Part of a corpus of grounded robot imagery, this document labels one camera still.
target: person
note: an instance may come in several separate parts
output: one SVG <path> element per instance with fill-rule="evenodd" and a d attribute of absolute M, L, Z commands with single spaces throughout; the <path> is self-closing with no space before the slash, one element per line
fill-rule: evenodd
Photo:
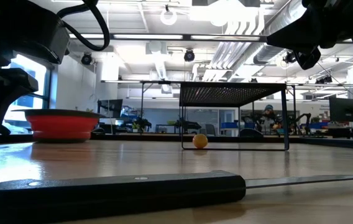
<path fill-rule="evenodd" d="M 280 128 L 280 118 L 275 114 L 272 105 L 266 105 L 260 120 L 264 134 L 275 134 L 276 129 Z"/>

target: bowl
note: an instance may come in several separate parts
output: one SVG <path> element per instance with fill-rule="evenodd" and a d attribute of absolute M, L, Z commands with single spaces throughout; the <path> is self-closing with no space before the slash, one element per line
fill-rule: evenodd
<path fill-rule="evenodd" d="M 14 110 L 24 111 L 31 124 L 33 137 L 40 142 L 85 142 L 97 125 L 100 114 L 75 110 Z"/>

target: computer monitor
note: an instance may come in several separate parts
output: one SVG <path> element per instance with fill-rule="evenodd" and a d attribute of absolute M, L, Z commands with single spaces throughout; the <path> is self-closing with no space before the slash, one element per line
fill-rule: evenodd
<path fill-rule="evenodd" d="M 330 120 L 353 122 L 353 99 L 329 98 Z"/>
<path fill-rule="evenodd" d="M 120 118 L 122 100 L 98 100 L 98 113 L 107 118 Z"/>

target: ball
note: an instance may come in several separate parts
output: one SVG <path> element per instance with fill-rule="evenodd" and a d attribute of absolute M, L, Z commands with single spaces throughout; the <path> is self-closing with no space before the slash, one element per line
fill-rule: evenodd
<path fill-rule="evenodd" d="M 196 148 L 202 149 L 207 146 L 208 139 L 204 134 L 197 134 L 193 137 L 193 144 Z"/>

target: black knife handle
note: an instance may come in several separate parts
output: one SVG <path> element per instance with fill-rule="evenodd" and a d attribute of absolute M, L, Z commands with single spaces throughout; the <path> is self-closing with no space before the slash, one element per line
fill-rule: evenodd
<path fill-rule="evenodd" d="M 0 183 L 0 223 L 51 223 L 235 202 L 245 181 L 222 170 Z"/>

